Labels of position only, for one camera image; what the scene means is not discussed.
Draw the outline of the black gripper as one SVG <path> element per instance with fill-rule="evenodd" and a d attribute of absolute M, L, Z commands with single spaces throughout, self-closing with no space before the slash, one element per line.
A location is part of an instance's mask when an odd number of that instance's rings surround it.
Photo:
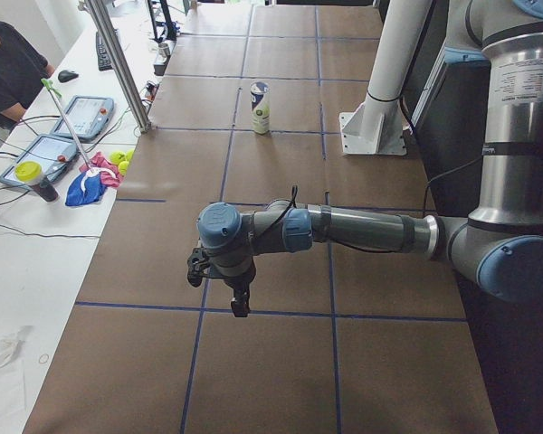
<path fill-rule="evenodd" d="M 233 290 L 230 306 L 234 317 L 247 317 L 250 314 L 250 285 L 255 276 L 256 268 L 250 266 L 244 273 L 224 279 L 224 283 Z"/>

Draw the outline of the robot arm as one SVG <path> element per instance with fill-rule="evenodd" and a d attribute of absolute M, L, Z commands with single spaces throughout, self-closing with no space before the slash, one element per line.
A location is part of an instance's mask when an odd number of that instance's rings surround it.
<path fill-rule="evenodd" d="M 233 314 L 245 317 L 255 256 L 334 242 L 447 261 L 509 302 L 543 293 L 543 1 L 451 2 L 444 57 L 491 65 L 480 198 L 467 217 L 416 219 L 292 199 L 242 213 L 213 203 L 197 219 L 188 282 L 221 279 L 233 291 Z"/>

